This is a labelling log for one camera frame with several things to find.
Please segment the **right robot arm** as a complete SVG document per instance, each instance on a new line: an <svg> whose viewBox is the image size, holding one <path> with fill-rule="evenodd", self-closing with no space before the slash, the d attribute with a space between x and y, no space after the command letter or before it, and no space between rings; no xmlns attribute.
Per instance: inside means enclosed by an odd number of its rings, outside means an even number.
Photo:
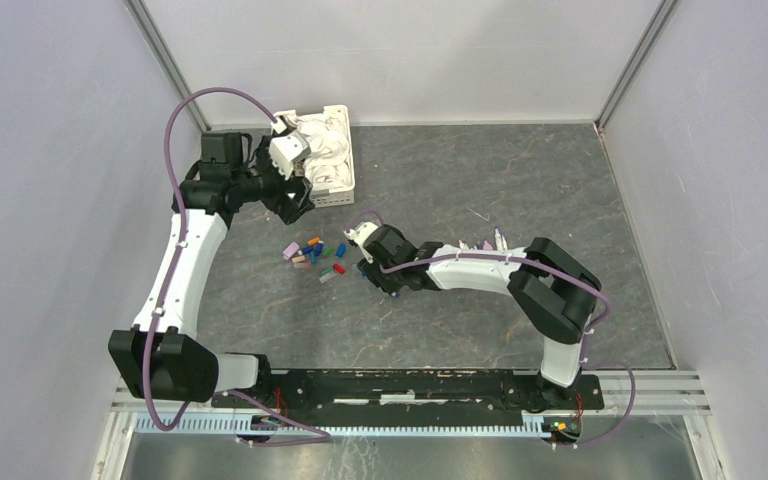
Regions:
<svg viewBox="0 0 768 480"><path fill-rule="evenodd" d="M536 237L527 247L506 250L461 248L442 242L412 244L397 228L361 222L345 230L358 248L359 270L381 291L475 290L512 298L543 337L537 392L551 408L578 393L585 337L610 311L600 281L559 245Z"/></svg>

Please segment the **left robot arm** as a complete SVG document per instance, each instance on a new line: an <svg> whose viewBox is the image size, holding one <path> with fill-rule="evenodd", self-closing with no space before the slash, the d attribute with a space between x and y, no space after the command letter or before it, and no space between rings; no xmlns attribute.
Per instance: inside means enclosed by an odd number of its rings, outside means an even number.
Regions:
<svg viewBox="0 0 768 480"><path fill-rule="evenodd" d="M240 131L208 132L201 156L173 198L167 249L146 304L108 351L136 398L205 402L220 376L217 356L196 340L207 277L233 217L260 202L285 224L314 207L302 164L311 153L297 131L255 143Z"/></svg>

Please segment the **clear pen cap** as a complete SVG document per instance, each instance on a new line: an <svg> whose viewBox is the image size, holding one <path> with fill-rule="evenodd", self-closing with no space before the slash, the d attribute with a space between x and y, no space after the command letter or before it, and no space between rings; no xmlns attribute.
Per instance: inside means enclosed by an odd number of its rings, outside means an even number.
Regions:
<svg viewBox="0 0 768 480"><path fill-rule="evenodd" d="M336 277L338 273L336 271L329 271L319 277L320 283L325 283L331 280L332 278Z"/></svg>

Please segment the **pink highlighter cap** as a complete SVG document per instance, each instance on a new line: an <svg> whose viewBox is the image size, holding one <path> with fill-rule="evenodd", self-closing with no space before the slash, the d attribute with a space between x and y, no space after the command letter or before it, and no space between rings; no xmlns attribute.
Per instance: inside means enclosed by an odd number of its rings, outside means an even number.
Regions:
<svg viewBox="0 0 768 480"><path fill-rule="evenodd" d="M296 255L300 251L300 246L296 242L290 243L282 252L282 256L284 260L291 259L294 255Z"/></svg>

